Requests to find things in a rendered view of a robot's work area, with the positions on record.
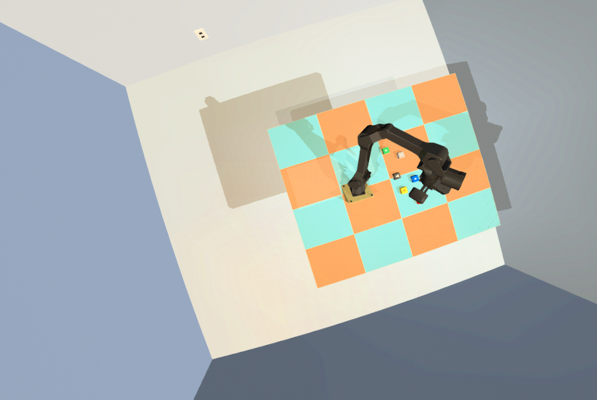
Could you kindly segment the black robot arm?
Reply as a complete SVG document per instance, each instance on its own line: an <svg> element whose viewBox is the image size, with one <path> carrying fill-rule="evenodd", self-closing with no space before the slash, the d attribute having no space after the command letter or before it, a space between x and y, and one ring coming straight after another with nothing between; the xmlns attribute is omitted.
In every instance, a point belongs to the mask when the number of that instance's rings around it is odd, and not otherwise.
<svg viewBox="0 0 597 400"><path fill-rule="evenodd" d="M383 139L388 139L416 154L420 159L417 169L422 170L425 180L435 181L439 178L429 189L434 189L445 195L452 188L458 191L461 188L467 173L450 167L452 161L445 146L424 142L387 123L368 125L357 136L357 143L360 147L357 170L354 177L348 182L353 197L365 195L365 183L370 179L372 173L368 170L372 146Z"/></svg>

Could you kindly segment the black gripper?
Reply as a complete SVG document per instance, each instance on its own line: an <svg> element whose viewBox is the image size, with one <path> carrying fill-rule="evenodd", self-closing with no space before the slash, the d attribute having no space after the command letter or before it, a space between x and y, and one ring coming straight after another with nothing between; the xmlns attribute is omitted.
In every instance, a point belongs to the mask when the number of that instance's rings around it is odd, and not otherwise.
<svg viewBox="0 0 597 400"><path fill-rule="evenodd" d="M434 185L439 178L435 181L427 181L423 178L422 173L420 174L419 178L420 179L418 181L423 184L422 188L417 189L417 188L413 187L413 189L408 193L408 195L410 198L414 199L416 202L423 204L425 202L426 198L428 197L428 195L426 194L426 191L429 189L429 187L431 185ZM425 189L425 187L426 187L426 189Z"/></svg>

